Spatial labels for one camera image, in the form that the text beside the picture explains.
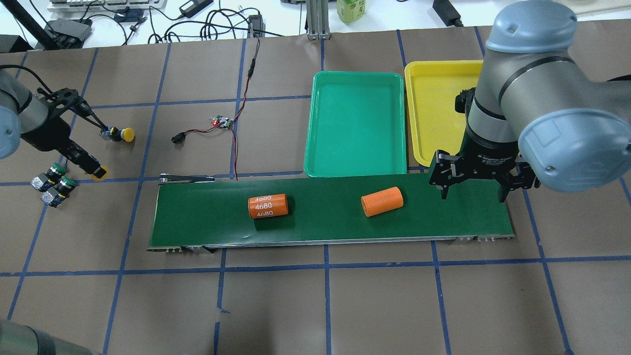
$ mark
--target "green platform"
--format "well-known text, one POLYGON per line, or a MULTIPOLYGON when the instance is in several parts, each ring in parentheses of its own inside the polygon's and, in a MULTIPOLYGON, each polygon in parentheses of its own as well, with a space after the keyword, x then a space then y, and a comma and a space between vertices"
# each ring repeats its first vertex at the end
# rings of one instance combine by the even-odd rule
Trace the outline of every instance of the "green platform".
POLYGON ((342 244, 513 236, 495 181, 471 180, 449 189, 428 174, 161 184, 147 250, 342 244), (360 197, 392 186, 404 206, 368 218, 360 197), (290 214, 253 220, 247 199, 286 193, 290 214))

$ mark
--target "green tray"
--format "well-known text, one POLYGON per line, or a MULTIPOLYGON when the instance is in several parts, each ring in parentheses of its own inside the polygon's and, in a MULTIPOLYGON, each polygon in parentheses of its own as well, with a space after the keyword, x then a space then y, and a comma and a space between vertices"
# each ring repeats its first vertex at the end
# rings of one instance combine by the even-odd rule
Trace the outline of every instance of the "green tray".
POLYGON ((304 171, 317 178, 407 173, 403 78, 316 74, 304 171))
POLYGON ((512 236, 495 181, 470 180, 449 198, 428 174, 161 184, 148 250, 512 236), (360 197, 397 186, 404 206, 364 215, 360 197), (286 193, 290 213, 251 219, 247 199, 286 193))

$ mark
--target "orange battery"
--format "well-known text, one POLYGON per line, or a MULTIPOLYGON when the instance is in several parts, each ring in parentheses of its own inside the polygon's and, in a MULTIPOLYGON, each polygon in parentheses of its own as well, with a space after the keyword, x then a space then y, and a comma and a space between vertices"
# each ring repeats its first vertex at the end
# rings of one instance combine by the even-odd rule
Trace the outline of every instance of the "orange battery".
POLYGON ((403 207, 403 196, 398 187, 362 196, 362 208, 366 217, 382 214, 403 207))
POLYGON ((287 196, 284 193, 278 195, 267 195, 250 197, 247 200, 247 207, 252 218, 276 217, 289 213, 287 208, 287 196))

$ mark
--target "white floor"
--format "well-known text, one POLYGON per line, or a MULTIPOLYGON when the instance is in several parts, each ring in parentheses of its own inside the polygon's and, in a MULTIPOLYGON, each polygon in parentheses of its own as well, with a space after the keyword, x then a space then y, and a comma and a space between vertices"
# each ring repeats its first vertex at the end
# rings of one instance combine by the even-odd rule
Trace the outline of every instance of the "white floor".
MULTIPOLYGON (((452 0, 453 5, 460 12, 465 26, 487 26, 493 24, 493 19, 497 13, 510 3, 516 0, 452 0)), ((620 18, 631 18, 631 0, 557 0, 557 2, 568 4, 578 15, 579 21, 588 20, 611 20, 620 18), (593 11, 594 9, 619 7, 605 11, 593 11)), ((43 25, 44 21, 33 10, 27 0, 20 0, 32 16, 43 25)), ((49 0, 33 0, 33 3, 47 19, 55 19, 57 14, 46 10, 49 0)), ((407 30, 413 28, 440 28, 444 24, 432 9, 432 0, 407 0, 399 2, 397 0, 367 0, 366 15, 351 24, 345 24, 336 14, 336 3, 329 3, 329 26, 331 32, 370 32, 385 30, 407 30)), ((184 4, 184 0, 168 0, 165 6, 167 15, 175 18, 179 15, 179 6, 184 4)), ((239 10, 241 8, 254 7, 261 11, 266 30, 280 35, 298 35, 304 33, 305 6, 284 4, 280 0, 222 0, 223 8, 239 10)), ((215 0, 206 10, 197 14, 192 20, 204 21, 206 14, 211 9, 219 8, 219 0, 215 0)), ((163 17, 157 11, 152 11, 153 22, 156 32, 160 35, 171 26, 174 21, 163 17)), ((248 10, 245 14, 256 13, 248 10)), ((66 18, 79 18, 81 13, 65 14, 66 18)), ((215 20, 219 25, 227 25, 225 19, 215 20)), ((0 6, 0 23, 2 34, 20 35, 21 31, 17 23, 11 19, 11 14, 0 6)), ((125 24, 125 29, 129 33, 129 26, 125 24)), ((174 32, 178 35, 198 35, 201 25, 198 23, 186 23, 178 25, 174 32)), ((136 34, 130 39, 129 44, 145 44, 152 34, 149 21, 142 24, 136 34)), ((237 38, 242 38, 245 31, 237 31, 237 38)), ((233 38, 232 33, 219 36, 220 39, 233 38)), ((27 32, 28 42, 34 46, 36 41, 27 32)), ((199 38, 181 37, 182 41, 201 40, 199 38)), ((94 19, 93 33, 85 43, 85 47, 108 47, 121 45, 123 43, 122 30, 116 23, 104 17, 94 19)))

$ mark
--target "plastic tray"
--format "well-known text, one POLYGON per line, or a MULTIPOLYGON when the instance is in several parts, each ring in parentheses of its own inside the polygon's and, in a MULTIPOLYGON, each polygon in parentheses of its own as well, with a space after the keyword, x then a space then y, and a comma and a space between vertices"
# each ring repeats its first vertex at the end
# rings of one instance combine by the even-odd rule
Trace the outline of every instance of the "plastic tray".
POLYGON ((318 178, 407 173, 403 78, 316 74, 304 170, 318 178))
POLYGON ((454 99, 475 87, 482 61, 412 62, 405 67, 408 114, 414 158, 432 163, 437 149, 456 154, 466 126, 464 114, 454 110, 454 99))

